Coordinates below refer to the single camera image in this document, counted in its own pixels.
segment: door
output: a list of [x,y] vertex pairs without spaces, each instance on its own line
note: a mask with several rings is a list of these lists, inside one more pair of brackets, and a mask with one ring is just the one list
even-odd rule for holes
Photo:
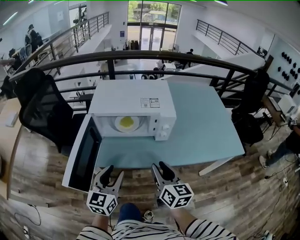
[[141,50],[159,51],[162,44],[162,28],[142,27]]

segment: microwave knob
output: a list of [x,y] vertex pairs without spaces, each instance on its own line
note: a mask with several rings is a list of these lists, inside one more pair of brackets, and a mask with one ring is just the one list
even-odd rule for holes
[[162,126],[163,130],[168,130],[169,128],[170,128],[170,125],[168,125],[168,124],[165,124],[165,125]]
[[160,133],[160,136],[161,136],[161,137],[165,137],[165,136],[167,136],[167,133],[164,132],[164,131],[162,131],[162,132]]

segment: white plate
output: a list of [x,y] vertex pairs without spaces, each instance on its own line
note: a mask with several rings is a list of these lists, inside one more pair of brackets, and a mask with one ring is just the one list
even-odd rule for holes
[[[125,126],[121,125],[121,121],[124,120],[124,118],[131,118],[133,123],[128,127],[125,127]],[[116,120],[114,121],[114,124],[120,132],[131,133],[139,127],[140,120],[139,120],[138,117],[122,116],[122,117],[117,117]]]

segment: metal railing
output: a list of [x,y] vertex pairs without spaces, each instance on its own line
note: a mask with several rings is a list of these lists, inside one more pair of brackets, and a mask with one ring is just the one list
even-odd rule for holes
[[198,19],[196,30],[203,33],[205,36],[210,37],[212,40],[216,41],[218,45],[223,46],[233,55],[239,55],[243,53],[253,52],[257,56],[262,57],[252,48],[239,41],[234,36],[229,33],[217,28],[207,22],[201,21]]
[[[116,75],[138,75],[138,74],[162,74],[162,71],[148,71],[148,70],[130,70],[130,71],[115,71],[114,69],[114,60],[128,60],[128,59],[158,59],[158,60],[175,60],[175,61],[185,61],[185,62],[193,62],[198,64],[205,64],[210,66],[215,66],[218,68],[228,69],[227,76],[216,76],[216,75],[205,75],[200,73],[188,73],[182,71],[164,71],[163,74],[166,75],[181,75],[181,76],[192,76],[198,78],[204,78],[210,80],[210,86],[213,86],[217,91],[220,98],[223,100],[225,97],[222,97],[224,92],[233,92],[233,93],[241,93],[242,90],[234,89],[236,85],[245,84],[245,79],[248,76],[256,75],[256,72],[241,67],[232,63],[228,63],[225,61],[206,58],[199,55],[191,55],[185,53],[178,53],[178,52],[167,52],[167,51],[140,51],[140,50],[132,50],[132,51],[112,51],[112,52],[95,52],[95,53],[88,53],[78,56],[72,56],[68,58],[63,58],[59,60],[54,60],[49,63],[39,65],[38,68],[42,71],[49,71],[52,69],[61,68],[64,66],[69,66],[73,64],[80,64],[85,62],[96,62],[96,61],[107,61],[108,63],[108,72],[94,72],[94,73],[87,73],[87,74],[80,74],[80,75],[70,75],[67,77],[56,78],[55,82],[67,81],[70,79],[77,79],[77,78],[85,78],[85,77],[93,77],[93,76],[109,76],[110,80],[115,79]],[[11,82],[18,82],[18,80],[25,75],[28,70],[24,70],[19,72],[18,74],[14,75],[10,78]],[[234,73],[239,72],[241,75],[234,77]],[[270,82],[273,83],[272,88],[268,88],[270,96],[273,92],[285,94],[281,91],[275,90],[277,86],[280,86],[286,90],[292,91],[292,89],[288,86],[285,86],[283,83],[275,79],[270,79]],[[70,88],[70,89],[63,89],[60,90],[60,93],[72,92],[72,91],[85,91],[85,90],[94,90],[96,86],[88,86],[88,87],[78,87],[78,88]],[[68,103],[75,103],[75,102],[82,102],[80,99],[74,100],[67,100]],[[82,111],[85,108],[74,109],[75,111]]]
[[[69,28],[53,39],[44,43],[40,48],[33,52],[29,58],[16,70],[14,75],[24,71],[29,67],[30,63],[34,61],[33,67],[38,67],[57,59],[72,56],[78,49],[87,42],[96,32],[106,25],[108,25],[109,13],[103,13],[92,17],[88,20],[82,21],[77,25]],[[47,74],[55,77],[60,75],[60,68],[50,69]]]

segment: light blue tabletop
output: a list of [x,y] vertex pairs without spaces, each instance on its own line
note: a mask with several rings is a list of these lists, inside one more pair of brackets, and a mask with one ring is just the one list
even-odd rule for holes
[[213,87],[169,83],[177,119],[167,141],[154,137],[105,137],[96,167],[150,168],[164,161],[191,165],[244,154],[239,136]]

